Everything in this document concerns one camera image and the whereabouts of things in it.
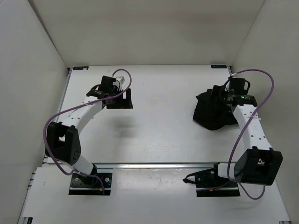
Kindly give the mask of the black pleated skirt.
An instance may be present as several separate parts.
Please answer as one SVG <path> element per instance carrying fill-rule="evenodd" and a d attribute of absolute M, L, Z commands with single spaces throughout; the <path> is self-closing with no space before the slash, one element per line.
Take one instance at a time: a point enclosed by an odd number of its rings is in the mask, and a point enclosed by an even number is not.
<path fill-rule="evenodd" d="M 196 96 L 197 104 L 192 119 L 210 131 L 237 124 L 230 107 L 219 97 L 221 90 L 221 86 L 215 85 Z"/>

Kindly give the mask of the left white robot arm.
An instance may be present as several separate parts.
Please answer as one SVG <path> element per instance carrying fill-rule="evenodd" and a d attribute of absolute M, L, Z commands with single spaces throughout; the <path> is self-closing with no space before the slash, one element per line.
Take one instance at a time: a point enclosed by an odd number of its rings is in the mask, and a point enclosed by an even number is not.
<path fill-rule="evenodd" d="M 49 118 L 43 128 L 45 152 L 65 174 L 78 173 L 88 186 L 97 182 L 95 165 L 82 155 L 80 134 L 85 126 L 107 109 L 132 109 L 131 88 L 124 87 L 125 77 L 103 76 L 78 106 L 66 109 Z"/>

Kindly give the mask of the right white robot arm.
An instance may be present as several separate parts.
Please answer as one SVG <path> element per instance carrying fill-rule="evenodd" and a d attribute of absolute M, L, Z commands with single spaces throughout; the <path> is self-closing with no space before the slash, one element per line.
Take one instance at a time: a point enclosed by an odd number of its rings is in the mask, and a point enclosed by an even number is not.
<path fill-rule="evenodd" d="M 214 85 L 210 102 L 224 106 L 236 120 L 243 141 L 244 153 L 233 163 L 220 163 L 209 176 L 210 183 L 220 187 L 226 179 L 240 183 L 270 186 L 278 173 L 283 157 L 268 142 L 256 109 L 254 96 L 249 95 L 250 82 L 244 78 L 229 78 L 222 86 Z"/>

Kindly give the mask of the right blue corner label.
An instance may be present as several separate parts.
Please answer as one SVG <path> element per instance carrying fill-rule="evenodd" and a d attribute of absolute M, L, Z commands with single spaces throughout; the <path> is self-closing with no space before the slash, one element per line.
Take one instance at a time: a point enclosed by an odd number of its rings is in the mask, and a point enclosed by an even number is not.
<path fill-rule="evenodd" d="M 224 64 L 211 64 L 212 69 L 226 69 L 227 65 Z"/>

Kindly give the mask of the blue corner label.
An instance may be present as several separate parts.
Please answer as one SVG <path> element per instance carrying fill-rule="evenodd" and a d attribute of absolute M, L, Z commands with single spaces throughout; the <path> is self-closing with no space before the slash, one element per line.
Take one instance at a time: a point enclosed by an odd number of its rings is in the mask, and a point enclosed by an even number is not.
<path fill-rule="evenodd" d="M 88 70 L 89 67 L 88 66 L 74 66 L 72 69 L 73 70 Z"/>
<path fill-rule="evenodd" d="M 227 65 L 224 64 L 211 64 L 212 69 L 226 69 Z"/>

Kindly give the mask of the left blue corner label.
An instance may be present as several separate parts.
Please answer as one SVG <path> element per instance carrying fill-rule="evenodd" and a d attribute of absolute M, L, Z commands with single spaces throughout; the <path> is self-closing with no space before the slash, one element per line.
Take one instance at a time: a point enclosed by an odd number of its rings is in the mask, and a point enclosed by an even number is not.
<path fill-rule="evenodd" d="M 73 70 L 88 70 L 89 67 L 88 66 L 74 66 L 72 69 Z"/>

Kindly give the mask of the aluminium table rail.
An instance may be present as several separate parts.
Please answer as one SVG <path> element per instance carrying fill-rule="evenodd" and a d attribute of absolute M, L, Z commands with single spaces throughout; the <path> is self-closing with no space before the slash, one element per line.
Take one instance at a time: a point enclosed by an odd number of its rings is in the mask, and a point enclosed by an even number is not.
<path fill-rule="evenodd" d="M 213 163 L 97 163 L 100 169 L 212 168 Z"/>

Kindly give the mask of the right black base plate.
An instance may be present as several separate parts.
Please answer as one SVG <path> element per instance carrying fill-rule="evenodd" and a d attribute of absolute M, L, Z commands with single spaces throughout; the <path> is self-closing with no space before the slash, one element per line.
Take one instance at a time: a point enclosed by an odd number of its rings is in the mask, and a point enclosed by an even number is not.
<path fill-rule="evenodd" d="M 236 182 L 208 173 L 196 175 L 197 197 L 238 197 L 240 191 Z"/>

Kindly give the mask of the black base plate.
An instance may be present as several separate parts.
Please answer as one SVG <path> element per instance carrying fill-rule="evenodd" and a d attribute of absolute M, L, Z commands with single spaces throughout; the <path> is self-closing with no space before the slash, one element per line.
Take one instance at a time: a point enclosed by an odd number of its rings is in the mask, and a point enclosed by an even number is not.
<path fill-rule="evenodd" d="M 98 173 L 103 187 L 97 178 L 73 174 L 71 177 L 69 195 L 79 196 L 109 196 L 111 194 L 113 173 Z"/>
<path fill-rule="evenodd" d="M 238 197 L 240 191 L 236 182 L 208 173 L 196 175 L 197 197 Z"/>

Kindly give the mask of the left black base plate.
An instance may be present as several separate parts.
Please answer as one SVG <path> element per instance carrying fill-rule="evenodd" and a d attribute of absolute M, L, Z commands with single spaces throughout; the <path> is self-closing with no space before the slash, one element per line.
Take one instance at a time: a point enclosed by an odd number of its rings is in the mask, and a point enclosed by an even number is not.
<path fill-rule="evenodd" d="M 97 178 L 73 174 L 71 177 L 69 195 L 79 196 L 109 196 L 111 194 L 113 173 L 98 173 L 103 187 Z"/>

